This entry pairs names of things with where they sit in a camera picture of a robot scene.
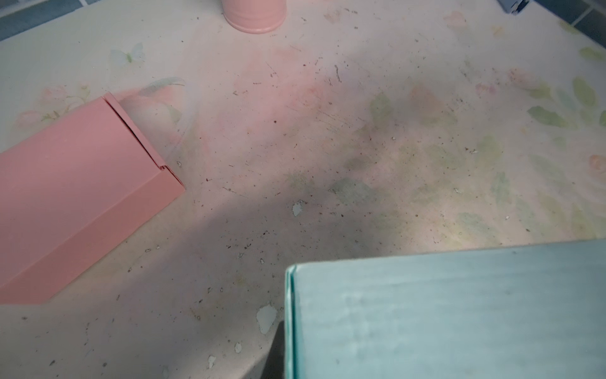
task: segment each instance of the box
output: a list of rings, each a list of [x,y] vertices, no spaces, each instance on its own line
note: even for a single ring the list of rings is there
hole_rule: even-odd
[[[0,153],[0,304],[48,300],[184,191],[109,93]]]
[[[298,264],[285,378],[604,378],[606,240]]]

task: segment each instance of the table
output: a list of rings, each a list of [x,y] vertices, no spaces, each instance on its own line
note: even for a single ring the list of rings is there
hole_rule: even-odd
[[[606,235],[604,50],[530,4],[101,0],[0,42],[0,151],[111,91],[187,192],[42,306],[0,377],[248,378],[315,260]]]

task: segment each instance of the teal box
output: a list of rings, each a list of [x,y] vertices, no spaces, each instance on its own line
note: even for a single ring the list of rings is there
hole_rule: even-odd
[[[606,378],[606,240],[297,264],[285,377]]]

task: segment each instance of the pink box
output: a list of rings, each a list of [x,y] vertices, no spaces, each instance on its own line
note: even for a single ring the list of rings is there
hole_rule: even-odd
[[[0,304],[48,300],[184,191],[110,93],[0,153]]]

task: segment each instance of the pink cup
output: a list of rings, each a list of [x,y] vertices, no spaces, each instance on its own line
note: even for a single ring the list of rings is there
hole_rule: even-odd
[[[267,33],[282,25],[286,0],[222,0],[227,22],[245,33]]]

